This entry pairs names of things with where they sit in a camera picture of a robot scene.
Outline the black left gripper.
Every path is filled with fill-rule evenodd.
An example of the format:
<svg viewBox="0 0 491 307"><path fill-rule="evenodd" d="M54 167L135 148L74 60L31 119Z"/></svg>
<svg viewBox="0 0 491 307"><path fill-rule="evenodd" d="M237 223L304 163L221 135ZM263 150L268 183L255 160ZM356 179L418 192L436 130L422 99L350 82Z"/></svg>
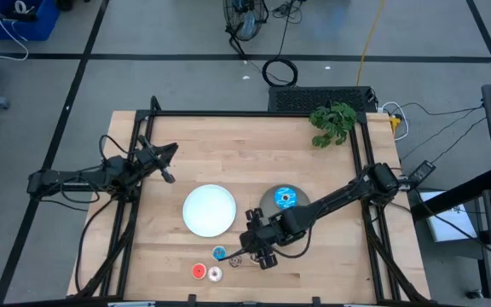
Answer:
<svg viewBox="0 0 491 307"><path fill-rule="evenodd" d="M174 183L176 179L170 174L168 168L176 154L178 144L176 142L163 145L153 145L145 136L138 136L138 141L142 149L136 153L136 159L146 175L155 171L160 171L162 177L167 183Z"/></svg>

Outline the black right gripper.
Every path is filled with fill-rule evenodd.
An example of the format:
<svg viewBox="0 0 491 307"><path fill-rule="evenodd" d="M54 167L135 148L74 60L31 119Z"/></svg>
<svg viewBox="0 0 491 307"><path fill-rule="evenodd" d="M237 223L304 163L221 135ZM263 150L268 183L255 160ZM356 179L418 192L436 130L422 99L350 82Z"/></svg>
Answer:
<svg viewBox="0 0 491 307"><path fill-rule="evenodd" d="M263 211L260 208L246 211L245 216L245 251L248 257L256 258L261 269L273 268L278 264L273 244L283 238L280 226L282 213L268 217L267 224L263 223Z"/></svg>

